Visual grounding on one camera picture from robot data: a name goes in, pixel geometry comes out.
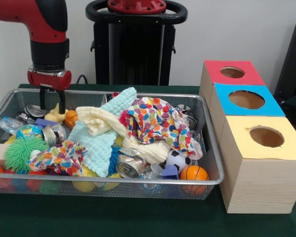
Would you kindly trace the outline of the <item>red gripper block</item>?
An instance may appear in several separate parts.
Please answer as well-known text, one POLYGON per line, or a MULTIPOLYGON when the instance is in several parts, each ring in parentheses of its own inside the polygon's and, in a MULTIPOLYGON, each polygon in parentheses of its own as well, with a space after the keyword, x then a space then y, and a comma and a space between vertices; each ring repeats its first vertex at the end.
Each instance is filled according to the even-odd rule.
POLYGON ((69 88, 72 80, 71 71, 63 70, 58 73, 43 73, 35 71, 34 69, 28 70, 28 81, 31 85, 40 86, 39 99, 40 108, 46 109, 45 105, 45 87, 59 91, 59 114, 65 114, 65 90, 69 88))

